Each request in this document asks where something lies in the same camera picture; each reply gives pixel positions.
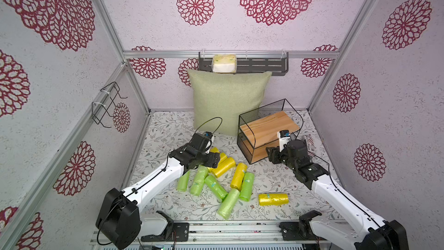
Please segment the yellow roll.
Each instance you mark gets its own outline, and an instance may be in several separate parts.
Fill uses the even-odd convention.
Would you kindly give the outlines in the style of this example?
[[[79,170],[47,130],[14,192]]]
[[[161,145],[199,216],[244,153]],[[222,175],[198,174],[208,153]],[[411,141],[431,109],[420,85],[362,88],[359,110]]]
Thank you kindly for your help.
[[[217,153],[219,155],[219,162],[217,163],[216,168],[220,167],[220,165],[228,158],[225,153],[220,152],[216,147],[211,148],[209,152]]]
[[[212,174],[216,178],[220,178],[224,175],[228,170],[234,168],[236,166],[236,162],[232,157],[225,159],[222,163],[218,165],[216,169],[212,171]]]
[[[258,195],[260,206],[281,206],[289,204],[289,196],[285,193],[264,193]]]
[[[241,190],[241,186],[244,180],[245,173],[247,171],[247,165],[245,163],[238,163],[230,187],[232,189]]]

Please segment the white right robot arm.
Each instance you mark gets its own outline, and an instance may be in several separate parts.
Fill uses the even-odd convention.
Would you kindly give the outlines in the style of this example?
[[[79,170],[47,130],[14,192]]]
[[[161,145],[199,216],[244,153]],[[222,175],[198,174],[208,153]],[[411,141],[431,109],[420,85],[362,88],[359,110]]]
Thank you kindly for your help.
[[[343,250],[407,250],[407,231],[398,221],[387,221],[356,200],[335,182],[328,170],[312,162],[306,142],[292,140],[266,149],[268,160],[284,164],[296,179],[322,197],[346,221],[324,219],[319,211],[299,217],[296,230],[303,238],[320,237]]]

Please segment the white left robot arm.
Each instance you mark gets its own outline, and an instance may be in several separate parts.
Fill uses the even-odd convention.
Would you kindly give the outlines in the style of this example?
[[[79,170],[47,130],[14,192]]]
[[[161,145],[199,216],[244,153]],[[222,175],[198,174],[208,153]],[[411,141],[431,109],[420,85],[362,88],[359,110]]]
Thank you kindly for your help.
[[[139,241],[173,241],[177,237],[176,223],[162,211],[145,219],[141,212],[172,182],[199,166],[215,169],[219,153],[210,151],[213,133],[195,133],[191,140],[172,150],[166,161],[135,184],[107,192],[96,221],[96,227],[117,249],[129,247]]]

